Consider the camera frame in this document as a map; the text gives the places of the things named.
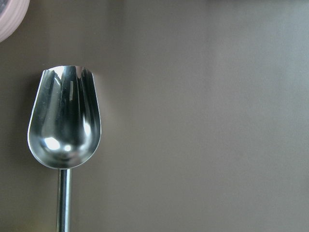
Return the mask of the steel ice scoop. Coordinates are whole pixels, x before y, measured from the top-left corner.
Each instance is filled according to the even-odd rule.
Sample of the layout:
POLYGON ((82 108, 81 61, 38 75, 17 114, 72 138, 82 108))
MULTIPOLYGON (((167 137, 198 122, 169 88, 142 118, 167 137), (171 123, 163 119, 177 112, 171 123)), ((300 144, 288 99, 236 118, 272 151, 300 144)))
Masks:
POLYGON ((101 119, 92 72, 57 66, 42 72, 28 126, 34 158, 58 170, 56 231, 70 231, 72 170, 98 148, 101 119))

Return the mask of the pink bowl with ice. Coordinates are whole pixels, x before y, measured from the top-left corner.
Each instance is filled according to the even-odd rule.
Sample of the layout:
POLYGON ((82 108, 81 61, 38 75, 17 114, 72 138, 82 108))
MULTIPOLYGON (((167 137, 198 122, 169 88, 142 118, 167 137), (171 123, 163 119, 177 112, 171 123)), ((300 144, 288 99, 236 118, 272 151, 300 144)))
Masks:
POLYGON ((0 1, 0 42, 10 37, 23 21, 30 0, 0 1))

